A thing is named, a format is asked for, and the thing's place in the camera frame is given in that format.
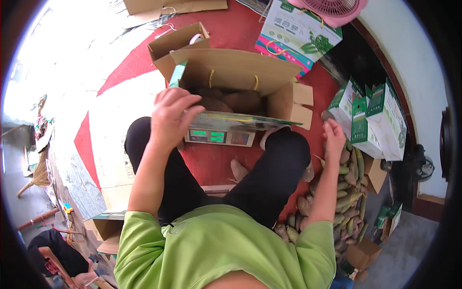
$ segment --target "broom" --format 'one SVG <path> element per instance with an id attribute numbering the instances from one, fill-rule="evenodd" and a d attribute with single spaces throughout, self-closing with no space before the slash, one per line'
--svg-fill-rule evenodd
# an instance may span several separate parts
<path id="1" fill-rule="evenodd" d="M 20 197 L 21 194 L 24 193 L 24 191 L 30 188 L 32 185 L 37 185 L 39 187 L 46 187 L 50 185 L 50 181 L 48 180 L 48 171 L 45 159 L 45 153 L 41 153 L 40 160 L 38 161 L 38 164 L 35 167 L 32 180 L 18 192 L 18 197 Z"/>

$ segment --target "pink and blue box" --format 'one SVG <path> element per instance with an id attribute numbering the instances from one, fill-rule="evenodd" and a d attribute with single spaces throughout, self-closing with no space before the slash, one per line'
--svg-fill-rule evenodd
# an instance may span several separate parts
<path id="1" fill-rule="evenodd" d="M 341 40 L 340 27 L 334 29 L 286 0 L 273 0 L 255 48 L 264 55 L 302 66 L 297 75 L 300 78 Z"/>

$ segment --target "pink fan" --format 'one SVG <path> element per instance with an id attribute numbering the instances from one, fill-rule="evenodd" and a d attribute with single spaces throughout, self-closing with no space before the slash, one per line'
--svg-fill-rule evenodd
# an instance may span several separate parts
<path id="1" fill-rule="evenodd" d="M 332 28 L 345 25 L 355 19 L 368 0 L 287 0 L 290 4 L 305 8 L 321 17 Z"/>

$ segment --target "red floor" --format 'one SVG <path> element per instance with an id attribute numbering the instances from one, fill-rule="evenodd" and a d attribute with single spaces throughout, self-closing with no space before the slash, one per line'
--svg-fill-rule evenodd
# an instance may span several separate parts
<path id="1" fill-rule="evenodd" d="M 258 23 L 260 16 L 233 0 L 228 1 L 228 7 L 228 10 L 223 11 L 178 14 L 168 22 L 178 29 L 201 21 L 209 31 L 212 48 L 240 49 L 258 53 L 254 44 L 262 27 L 262 24 Z M 157 29 L 132 50 L 111 73 L 98 95 L 125 80 L 156 70 L 152 65 L 147 44 L 167 28 L 164 26 Z M 338 86 L 318 63 L 313 65 L 313 69 L 302 77 L 300 82 L 313 87 L 314 107 L 311 107 L 313 120 L 310 131 L 299 127 L 292 129 L 306 137 L 310 144 L 312 158 L 313 154 L 322 156 L 323 139 L 320 114 L 329 105 Z M 262 133 L 257 135 L 251 148 L 187 143 L 182 155 L 200 185 L 233 184 L 229 180 L 233 178 L 229 166 L 230 161 L 237 158 L 246 168 L 251 169 L 263 153 L 258 146 L 261 137 Z M 90 142 L 88 114 L 80 126 L 74 143 L 92 179 L 100 188 Z M 321 165 L 316 158 L 313 158 L 313 165 L 316 172 L 320 171 Z M 305 193 L 307 188 L 307 183 L 298 184 L 295 194 L 291 196 L 285 210 L 281 213 L 281 219 L 285 219 L 288 212 L 295 210 L 296 196 Z"/>

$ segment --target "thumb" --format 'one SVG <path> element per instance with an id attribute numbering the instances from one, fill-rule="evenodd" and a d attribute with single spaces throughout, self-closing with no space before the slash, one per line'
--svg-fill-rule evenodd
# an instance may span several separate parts
<path id="1" fill-rule="evenodd" d="M 332 127 L 330 126 L 328 122 L 325 122 L 323 127 L 324 127 L 324 132 L 327 135 L 326 137 L 327 139 L 334 136 L 334 131 L 332 130 Z"/>
<path id="2" fill-rule="evenodd" d="M 183 116 L 183 119 L 180 124 L 181 131 L 187 131 L 191 123 L 194 121 L 196 116 L 203 112 L 205 107 L 202 105 L 195 105 L 189 108 L 188 112 L 186 112 Z"/>

